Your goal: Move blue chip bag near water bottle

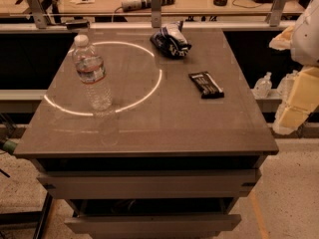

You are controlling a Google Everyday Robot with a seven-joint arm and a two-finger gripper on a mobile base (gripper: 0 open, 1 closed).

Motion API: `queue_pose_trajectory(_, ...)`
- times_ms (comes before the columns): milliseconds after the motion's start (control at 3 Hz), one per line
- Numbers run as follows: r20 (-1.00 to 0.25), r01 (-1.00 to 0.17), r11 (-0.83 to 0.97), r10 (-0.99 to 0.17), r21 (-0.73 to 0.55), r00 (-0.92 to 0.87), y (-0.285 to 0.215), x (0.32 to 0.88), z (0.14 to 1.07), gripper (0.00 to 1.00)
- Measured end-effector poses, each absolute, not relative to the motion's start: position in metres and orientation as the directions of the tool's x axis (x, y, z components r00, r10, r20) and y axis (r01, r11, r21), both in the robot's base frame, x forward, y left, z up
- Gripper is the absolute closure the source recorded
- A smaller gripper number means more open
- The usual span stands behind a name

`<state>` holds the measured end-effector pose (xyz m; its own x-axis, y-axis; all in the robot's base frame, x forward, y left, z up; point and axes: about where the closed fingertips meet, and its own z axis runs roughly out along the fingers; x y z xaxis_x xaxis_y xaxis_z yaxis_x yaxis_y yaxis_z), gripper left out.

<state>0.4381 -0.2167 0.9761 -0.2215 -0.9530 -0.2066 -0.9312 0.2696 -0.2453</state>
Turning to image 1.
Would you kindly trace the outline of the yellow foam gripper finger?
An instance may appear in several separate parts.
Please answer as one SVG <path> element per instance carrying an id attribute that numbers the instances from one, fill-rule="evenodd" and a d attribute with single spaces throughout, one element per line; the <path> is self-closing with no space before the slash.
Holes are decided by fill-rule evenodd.
<path id="1" fill-rule="evenodd" d="M 297 130 L 319 107 L 319 68 L 304 66 L 275 115 L 273 130 L 282 135 Z"/>
<path id="2" fill-rule="evenodd" d="M 270 41 L 269 47 L 278 51 L 289 50 L 291 47 L 291 36 L 293 30 L 293 26 L 289 26 L 284 29 Z"/>

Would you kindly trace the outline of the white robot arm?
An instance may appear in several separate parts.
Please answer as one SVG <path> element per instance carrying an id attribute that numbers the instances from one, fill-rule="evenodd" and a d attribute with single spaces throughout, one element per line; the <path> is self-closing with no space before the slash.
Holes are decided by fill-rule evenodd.
<path id="1" fill-rule="evenodd" d="M 295 24 L 273 38 L 269 47 L 289 50 L 291 59 L 302 65 L 272 127 L 278 134 L 290 134 L 319 107 L 319 0 L 312 0 Z"/>

